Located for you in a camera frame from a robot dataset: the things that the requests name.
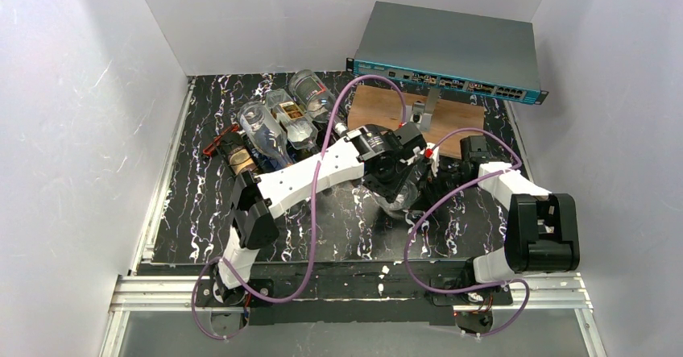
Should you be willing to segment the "clear round glass bottle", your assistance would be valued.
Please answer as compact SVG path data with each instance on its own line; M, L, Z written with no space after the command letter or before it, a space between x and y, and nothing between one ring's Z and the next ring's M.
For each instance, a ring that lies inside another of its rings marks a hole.
M402 189L399 191L395 200L389 202L385 197L373 194L375 202L379 205L382 211L389 217L394 219L402 219L404 214L412 207L418 200L420 191L414 182L407 181Z

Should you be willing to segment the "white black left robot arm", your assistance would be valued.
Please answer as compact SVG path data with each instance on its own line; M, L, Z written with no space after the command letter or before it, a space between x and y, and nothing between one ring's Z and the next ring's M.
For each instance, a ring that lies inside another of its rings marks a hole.
M214 296L232 304L246 294L243 283L259 250L279 237L275 220L294 205L347 181L362 185L400 210L412 205L405 194L420 189L438 171L439 149L419 128L406 123L395 131L367 124L299 163L276 172L237 175L230 199L229 242L212 270Z

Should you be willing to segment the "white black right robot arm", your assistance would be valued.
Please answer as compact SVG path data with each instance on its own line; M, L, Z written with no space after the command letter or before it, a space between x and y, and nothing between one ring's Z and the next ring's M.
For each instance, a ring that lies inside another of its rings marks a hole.
M513 164L495 158L482 135L465 137L460 148L458 183L482 178L477 186L507 210L503 246L468 259L464 285L576 270L580 245L574 198L534 184Z

